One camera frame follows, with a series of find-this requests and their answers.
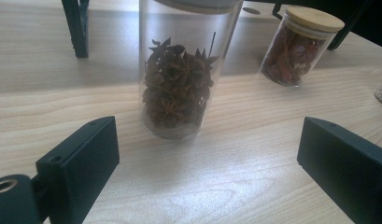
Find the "jar lid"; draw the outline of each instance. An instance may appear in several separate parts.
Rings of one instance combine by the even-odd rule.
[[[295,22],[314,30],[324,32],[338,32],[342,30],[345,23],[326,12],[310,7],[290,6],[286,14]]]

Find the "black metal leg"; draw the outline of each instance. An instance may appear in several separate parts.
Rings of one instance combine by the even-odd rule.
[[[87,58],[89,0],[62,0],[72,45],[78,58]]]

